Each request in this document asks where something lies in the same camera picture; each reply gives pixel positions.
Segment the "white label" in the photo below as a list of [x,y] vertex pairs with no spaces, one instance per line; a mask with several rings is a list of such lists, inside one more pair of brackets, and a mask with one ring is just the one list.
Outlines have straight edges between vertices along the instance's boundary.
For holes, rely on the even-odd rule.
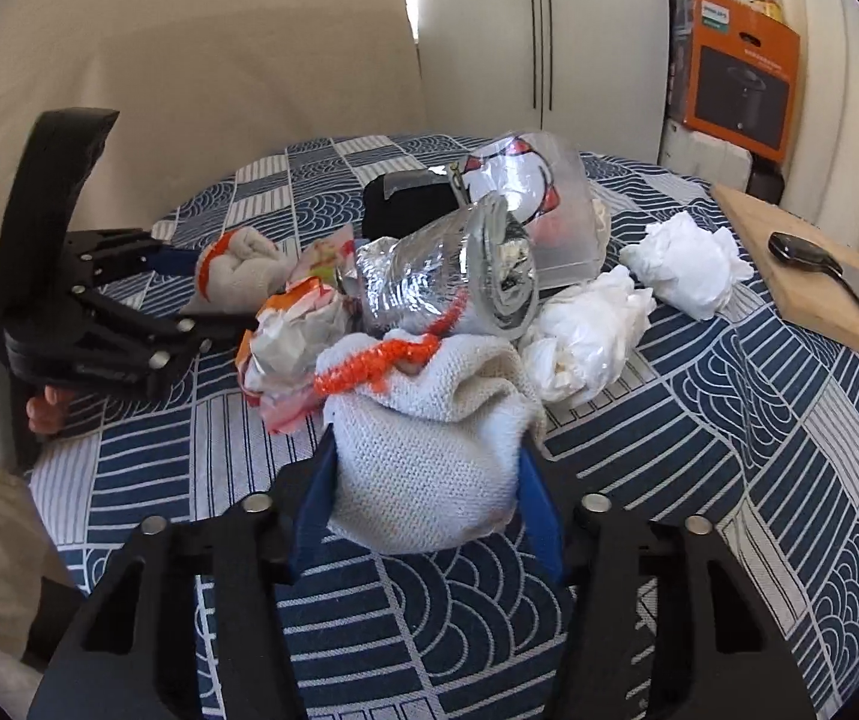
[[715,2],[703,1],[703,18],[718,23],[729,23],[729,9]]

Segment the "striped pattern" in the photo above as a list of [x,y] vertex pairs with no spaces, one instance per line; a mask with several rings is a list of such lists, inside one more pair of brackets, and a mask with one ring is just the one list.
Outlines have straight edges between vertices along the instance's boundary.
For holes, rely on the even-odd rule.
[[[483,143],[440,134],[297,143],[201,191],[154,234],[202,248],[250,224],[295,255],[346,223],[359,234],[361,191],[376,176]],[[583,164],[613,214],[609,266],[682,205],[705,229],[727,224],[705,182],[599,154]],[[103,291],[172,314],[193,284],[142,274]],[[700,512],[719,523],[828,720],[859,683],[859,355],[783,324],[759,274],[711,322],[668,306],[650,319],[618,381],[589,403],[548,410],[546,448],[574,484],[644,517]],[[219,514],[310,456],[322,427],[316,416],[292,436],[266,435],[230,355],[209,353],[164,402],[74,402],[31,490],[73,579],[92,589],[145,515]],[[641,577],[627,717],[645,712],[658,590]],[[196,591],[203,713],[220,718],[212,578]],[[573,603],[546,579],[518,519],[433,555],[378,557],[328,536],[279,599],[308,711],[331,720],[537,717]]]

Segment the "clear plastic container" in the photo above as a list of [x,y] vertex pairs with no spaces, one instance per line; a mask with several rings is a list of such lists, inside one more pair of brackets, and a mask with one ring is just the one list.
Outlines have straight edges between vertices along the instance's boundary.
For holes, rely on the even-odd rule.
[[460,172],[470,199],[506,197],[527,229],[541,290],[599,276],[610,217],[593,196],[579,152],[548,132],[505,135],[476,148]]

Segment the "beige backdrop cloth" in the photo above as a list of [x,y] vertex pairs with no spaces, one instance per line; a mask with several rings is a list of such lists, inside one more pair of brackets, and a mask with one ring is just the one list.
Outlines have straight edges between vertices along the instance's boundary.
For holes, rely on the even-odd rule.
[[0,0],[0,219],[43,110],[121,111],[73,226],[148,227],[307,138],[425,127],[404,0]]

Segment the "orange box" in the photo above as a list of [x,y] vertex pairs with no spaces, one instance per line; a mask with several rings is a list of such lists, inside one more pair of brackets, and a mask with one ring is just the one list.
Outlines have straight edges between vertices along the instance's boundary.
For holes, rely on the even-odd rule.
[[736,0],[673,0],[669,117],[782,162],[799,35]]

